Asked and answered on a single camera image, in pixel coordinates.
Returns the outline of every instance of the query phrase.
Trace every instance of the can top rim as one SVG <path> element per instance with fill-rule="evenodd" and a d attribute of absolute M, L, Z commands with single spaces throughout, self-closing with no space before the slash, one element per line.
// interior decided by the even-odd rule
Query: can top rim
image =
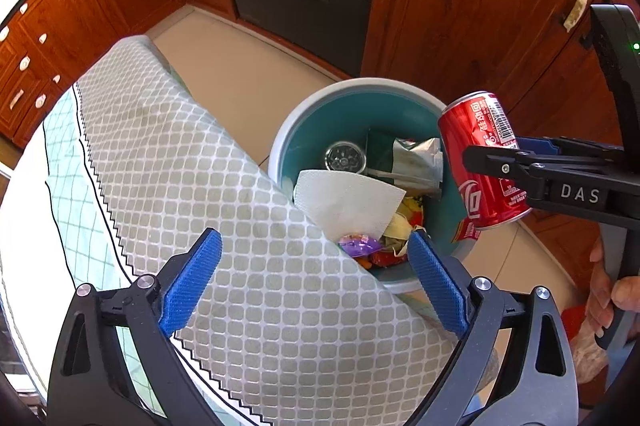
<path fill-rule="evenodd" d="M 450 102 L 445 109 L 442 111 L 442 115 L 444 116 L 444 114 L 446 114 L 449 110 L 451 110 L 452 108 L 458 106 L 461 102 L 465 102 L 468 101 L 469 99 L 472 99 L 474 97 L 476 97 L 478 94 L 490 94 L 491 92 L 487 92 L 486 90 L 476 90 L 475 92 L 471 92 L 469 94 L 465 94 L 464 96 L 462 96 L 461 98 L 457 98 L 455 101 Z"/>

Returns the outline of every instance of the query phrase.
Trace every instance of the barcode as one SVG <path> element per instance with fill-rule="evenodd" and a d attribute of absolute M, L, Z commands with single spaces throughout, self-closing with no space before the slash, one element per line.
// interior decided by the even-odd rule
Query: barcode
<path fill-rule="evenodd" d="M 502 107 L 500 106 L 500 104 L 498 104 L 497 99 L 488 98 L 486 100 L 486 106 L 489 107 L 491 118 L 494 120 L 494 126 L 498 132 L 500 144 L 504 144 L 506 142 L 514 140 L 516 136 L 513 135 L 511 125 L 507 120 L 507 116 L 504 115 Z"/>

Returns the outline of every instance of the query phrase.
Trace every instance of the drawer knob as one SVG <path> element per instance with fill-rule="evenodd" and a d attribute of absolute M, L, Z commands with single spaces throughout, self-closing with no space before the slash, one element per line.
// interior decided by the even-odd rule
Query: drawer knob
<path fill-rule="evenodd" d="M 20 100 L 23 94 L 24 94 L 24 90 L 20 89 L 20 91 L 18 91 L 18 93 L 14 96 L 14 98 L 9 103 L 9 110 L 14 109 L 15 103 L 17 103 Z"/>

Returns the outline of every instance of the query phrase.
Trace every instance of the can bottom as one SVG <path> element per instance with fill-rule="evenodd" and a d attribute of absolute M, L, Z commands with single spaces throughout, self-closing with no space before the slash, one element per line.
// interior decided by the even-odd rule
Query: can bottom
<path fill-rule="evenodd" d="M 493 224 L 491 226 L 485 226 L 484 228 L 476 228 L 478 231 L 486 231 L 487 229 L 498 228 L 499 226 L 503 226 L 504 224 L 510 224 L 511 222 L 515 222 L 516 220 L 520 220 L 523 216 L 528 215 L 533 208 L 529 208 L 526 211 L 523 211 L 519 215 L 512 216 L 509 220 L 505 220 L 504 222 L 500 222 L 499 224 Z"/>

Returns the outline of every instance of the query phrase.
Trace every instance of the tile floor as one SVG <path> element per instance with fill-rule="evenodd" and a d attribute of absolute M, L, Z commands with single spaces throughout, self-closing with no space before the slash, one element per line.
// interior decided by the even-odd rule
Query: tile floor
<path fill-rule="evenodd" d="M 289 112 L 333 81 L 246 30 L 189 7 L 149 35 L 193 97 L 264 170 L 273 138 Z M 487 276 L 501 289 L 528 293 L 544 284 L 560 310 L 579 303 L 570 278 L 518 223 L 482 233 L 463 263 L 472 276 Z M 508 330 L 502 330 L 495 344 L 500 360 L 508 339 Z M 491 386 L 481 393 L 483 401 Z"/>

